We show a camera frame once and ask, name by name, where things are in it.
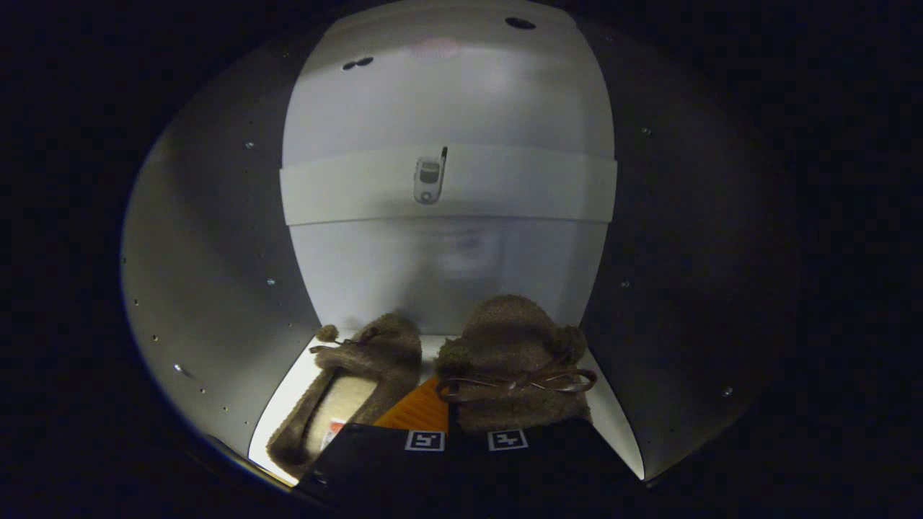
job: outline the screw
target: screw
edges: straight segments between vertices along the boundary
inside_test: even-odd
[[[319,470],[315,470],[314,473],[311,474],[311,478],[314,479],[314,481],[319,485],[326,486],[328,483],[327,476]]]

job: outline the ribbon bow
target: ribbon bow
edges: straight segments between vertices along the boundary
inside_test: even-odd
[[[373,326],[372,328],[369,328],[368,330],[366,330],[366,332],[363,333],[362,336],[359,337],[358,341],[354,341],[353,339],[343,339],[342,342],[340,341],[333,341],[333,342],[335,344],[339,344],[340,346],[346,346],[347,344],[356,344],[358,346],[365,346],[369,340],[373,339],[374,337],[380,334],[381,333],[378,330],[378,328]],[[310,348],[307,349],[307,351],[311,353],[317,353],[320,350],[333,350],[333,349],[336,349],[336,348],[332,346],[325,346],[323,344],[318,344],[317,346],[311,346]]]
[[[590,391],[596,384],[596,373],[589,369],[559,367],[557,364],[563,357],[564,356],[559,356],[542,368],[535,371],[524,371],[520,375],[512,378],[474,373],[468,377],[453,377],[441,380],[436,386],[436,395],[443,402],[458,404],[461,402],[475,402],[488,398],[498,398],[512,390],[530,386],[553,392],[576,393]],[[588,381],[572,382],[569,380],[569,377],[572,375],[584,377]],[[464,395],[459,391],[459,386],[463,383],[493,389],[486,392],[479,392],[478,395]]]

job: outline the black background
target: black background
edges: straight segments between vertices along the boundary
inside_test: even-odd
[[[613,514],[919,513],[903,233],[918,227],[921,191],[898,159],[914,130],[911,3],[557,4],[704,72],[797,180],[803,287],[783,371],[725,435],[654,488],[635,481]],[[176,111],[244,52],[336,5],[4,6],[7,144],[24,159],[7,175],[7,378],[25,390],[5,420],[14,513],[299,514],[180,427],[145,375],[121,308],[119,238],[138,168]]]

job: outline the screw hole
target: screw hole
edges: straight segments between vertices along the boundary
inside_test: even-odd
[[[522,30],[532,30],[535,29],[535,24],[527,19],[509,17],[506,19],[507,25],[516,29]]]

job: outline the pom pom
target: pom pom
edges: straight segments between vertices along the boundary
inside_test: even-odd
[[[332,343],[333,341],[337,340],[337,337],[340,336],[340,331],[337,330],[337,327],[333,326],[332,324],[325,324],[324,326],[320,327],[320,330],[318,330],[316,336],[322,343]]]

